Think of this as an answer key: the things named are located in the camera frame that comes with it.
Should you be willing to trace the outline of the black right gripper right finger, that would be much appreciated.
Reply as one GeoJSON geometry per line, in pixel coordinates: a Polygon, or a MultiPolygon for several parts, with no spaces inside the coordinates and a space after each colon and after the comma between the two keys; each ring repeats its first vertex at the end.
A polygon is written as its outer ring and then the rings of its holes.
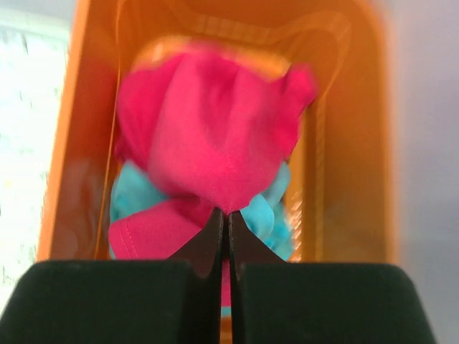
{"type": "Polygon", "coordinates": [[[227,221],[234,343],[456,343],[458,240],[402,241],[402,261],[287,263],[227,221]]]}

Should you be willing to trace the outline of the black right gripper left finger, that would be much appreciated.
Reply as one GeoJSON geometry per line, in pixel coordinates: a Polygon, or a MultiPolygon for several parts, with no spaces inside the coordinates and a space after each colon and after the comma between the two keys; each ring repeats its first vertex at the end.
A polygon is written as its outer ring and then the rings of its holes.
{"type": "Polygon", "coordinates": [[[1,316],[3,343],[218,343],[224,215],[166,260],[32,265],[1,316]]]}

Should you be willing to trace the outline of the pink t shirt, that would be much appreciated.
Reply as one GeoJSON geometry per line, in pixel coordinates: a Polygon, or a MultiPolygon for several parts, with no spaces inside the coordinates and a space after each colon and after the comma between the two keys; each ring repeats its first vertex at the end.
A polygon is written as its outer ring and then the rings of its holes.
{"type": "Polygon", "coordinates": [[[204,228],[214,209],[241,213],[288,164],[315,96],[304,64],[270,78],[233,54],[203,47],[124,76],[116,155],[141,169],[167,200],[110,222],[110,255],[166,259],[204,228]]]}

